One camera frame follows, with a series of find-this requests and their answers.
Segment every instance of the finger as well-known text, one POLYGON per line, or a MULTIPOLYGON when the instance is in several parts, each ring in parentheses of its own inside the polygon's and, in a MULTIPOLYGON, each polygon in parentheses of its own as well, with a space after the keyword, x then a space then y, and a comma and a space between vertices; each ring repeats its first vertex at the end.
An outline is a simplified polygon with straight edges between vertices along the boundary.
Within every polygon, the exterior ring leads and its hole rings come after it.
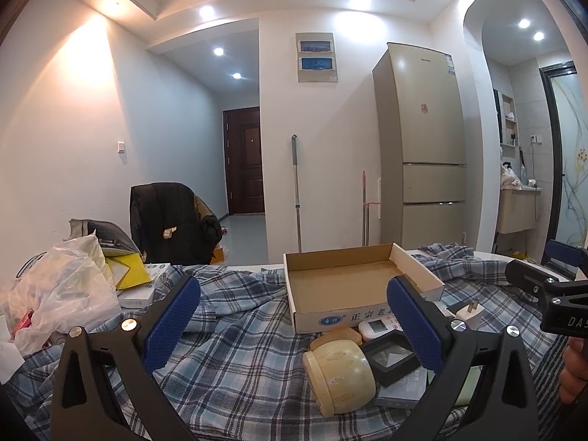
POLYGON ((567 339, 567 344, 571 346, 576 352, 581 353, 584 347, 584 339, 571 336, 567 339))
POLYGON ((588 380, 588 362, 580 353, 567 346, 563 351, 563 362, 570 374, 583 380, 588 380))
POLYGON ((586 386, 586 381, 580 380, 580 378, 572 375, 567 368, 564 368, 559 375, 559 383, 561 387, 567 391, 574 398, 580 394, 580 392, 586 386))
POLYGON ((559 399, 562 400, 564 405, 571 405, 575 401, 576 397, 568 393, 564 387, 560 386, 559 399))

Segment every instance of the screw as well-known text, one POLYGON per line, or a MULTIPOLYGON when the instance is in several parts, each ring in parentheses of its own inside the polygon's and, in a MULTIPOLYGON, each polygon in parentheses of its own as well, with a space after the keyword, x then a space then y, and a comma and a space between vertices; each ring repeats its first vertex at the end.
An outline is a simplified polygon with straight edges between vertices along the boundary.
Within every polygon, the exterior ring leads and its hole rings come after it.
POLYGON ((121 328, 124 331, 134 330, 136 326, 137 326, 137 320, 134 320, 132 318, 127 318, 124 322, 121 323, 121 328))
POLYGON ((519 329, 514 325, 508 325, 506 327, 506 332, 512 337, 518 337, 520 335, 519 329))
POLYGON ((451 328, 455 331, 465 331, 467 328, 466 324, 461 320, 452 320, 451 328))
POLYGON ((81 334, 82 334, 82 327, 80 327, 80 326, 75 326, 69 331, 69 336, 72 338, 80 336, 81 334))

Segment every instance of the blue gripper pad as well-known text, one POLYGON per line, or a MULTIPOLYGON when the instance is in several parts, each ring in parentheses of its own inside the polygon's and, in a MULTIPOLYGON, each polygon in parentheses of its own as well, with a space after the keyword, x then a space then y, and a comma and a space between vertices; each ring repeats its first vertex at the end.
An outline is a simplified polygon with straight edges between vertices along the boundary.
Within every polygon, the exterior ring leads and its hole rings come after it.
POLYGON ((440 373, 444 364, 443 342, 424 312, 408 290, 395 277, 388 282, 386 290, 388 305, 401 324, 420 363, 435 373, 440 373))
POLYGON ((200 284, 190 277, 145 337, 142 362, 147 374, 168 362, 199 303, 200 284))
POLYGON ((582 265, 584 257, 578 247, 571 247, 556 240, 550 240, 545 244, 545 253, 551 259, 559 260, 574 267, 582 265))

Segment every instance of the brown wooden door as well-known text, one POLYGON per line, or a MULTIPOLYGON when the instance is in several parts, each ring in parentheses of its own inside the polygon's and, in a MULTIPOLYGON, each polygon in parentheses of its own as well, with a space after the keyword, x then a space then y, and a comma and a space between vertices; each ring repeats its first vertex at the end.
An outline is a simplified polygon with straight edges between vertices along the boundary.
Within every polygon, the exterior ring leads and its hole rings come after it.
POLYGON ((265 212, 259 108, 223 113, 229 214, 265 212))

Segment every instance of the refrigerator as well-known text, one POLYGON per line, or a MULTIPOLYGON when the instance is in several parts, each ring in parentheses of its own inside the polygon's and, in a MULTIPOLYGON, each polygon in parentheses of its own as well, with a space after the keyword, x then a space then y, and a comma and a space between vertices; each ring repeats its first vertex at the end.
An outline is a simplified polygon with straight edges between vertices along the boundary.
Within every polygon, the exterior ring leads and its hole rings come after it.
POLYGON ((466 150, 450 55, 388 43, 373 69, 380 133, 380 241, 406 250, 465 239, 466 150))

